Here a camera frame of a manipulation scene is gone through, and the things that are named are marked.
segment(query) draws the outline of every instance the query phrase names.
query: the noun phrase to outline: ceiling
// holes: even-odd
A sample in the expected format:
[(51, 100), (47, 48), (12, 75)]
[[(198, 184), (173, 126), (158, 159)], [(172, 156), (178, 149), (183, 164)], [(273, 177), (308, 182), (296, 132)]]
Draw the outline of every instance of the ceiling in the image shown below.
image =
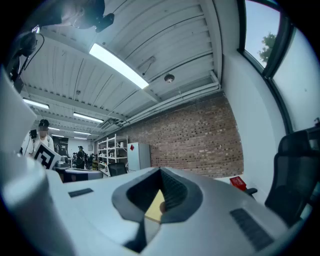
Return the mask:
[[(105, 0), (104, 15), (111, 12), (114, 23), (101, 33), (72, 26), (42, 28), (44, 44), (21, 75), (26, 85), (21, 95), (50, 107), (32, 107), (37, 114), (35, 125), (45, 118), (60, 129), (56, 134), (73, 137), (73, 131), (80, 131), (92, 133), (88, 139), (95, 139), (114, 128), (113, 120), (125, 120), (211, 83), (212, 37), (198, 0)], [(43, 39), (37, 35), (37, 40), (38, 49)], [(149, 86), (140, 89), (89, 55), (94, 43), (141, 76), (145, 72)], [(169, 73), (175, 76), (172, 83), (164, 80)], [(105, 122), (85, 121), (73, 112)]]

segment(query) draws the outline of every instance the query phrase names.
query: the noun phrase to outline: sky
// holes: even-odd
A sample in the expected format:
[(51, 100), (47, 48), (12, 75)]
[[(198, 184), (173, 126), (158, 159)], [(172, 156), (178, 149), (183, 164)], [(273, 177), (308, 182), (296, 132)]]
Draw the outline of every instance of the sky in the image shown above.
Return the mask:
[(260, 60), (258, 51), (265, 46), (262, 43), (263, 37), (269, 32), (277, 35), (280, 13), (263, 4), (245, 1), (246, 9), (246, 38), (245, 49), (265, 67), (266, 64)]

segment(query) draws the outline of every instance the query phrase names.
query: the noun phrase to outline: white refrigerator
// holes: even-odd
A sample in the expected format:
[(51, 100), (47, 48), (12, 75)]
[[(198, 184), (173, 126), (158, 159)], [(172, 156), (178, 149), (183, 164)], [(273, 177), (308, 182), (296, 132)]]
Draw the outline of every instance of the white refrigerator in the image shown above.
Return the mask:
[(139, 142), (129, 143), (127, 152), (129, 172), (151, 167), (150, 147), (148, 144)]

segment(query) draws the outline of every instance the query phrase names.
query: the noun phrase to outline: smoke detector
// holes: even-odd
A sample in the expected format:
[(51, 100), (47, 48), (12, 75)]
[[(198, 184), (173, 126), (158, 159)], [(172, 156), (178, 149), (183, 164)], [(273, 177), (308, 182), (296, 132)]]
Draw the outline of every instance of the smoke detector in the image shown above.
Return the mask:
[(164, 81), (166, 81), (167, 83), (172, 83), (175, 80), (175, 76), (173, 74), (167, 74), (164, 77)]

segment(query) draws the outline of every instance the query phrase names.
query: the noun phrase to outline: chair backrest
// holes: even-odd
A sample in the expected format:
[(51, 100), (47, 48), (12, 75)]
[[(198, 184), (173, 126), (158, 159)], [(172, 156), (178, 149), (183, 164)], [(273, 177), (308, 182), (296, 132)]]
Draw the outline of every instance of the chair backrest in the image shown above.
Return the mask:
[(274, 157), (274, 177), (265, 205), (293, 225), (315, 189), (319, 172), (320, 153), (311, 149), (306, 131), (283, 137)]
[(111, 177), (127, 173), (126, 165), (123, 162), (110, 163), (108, 169)]

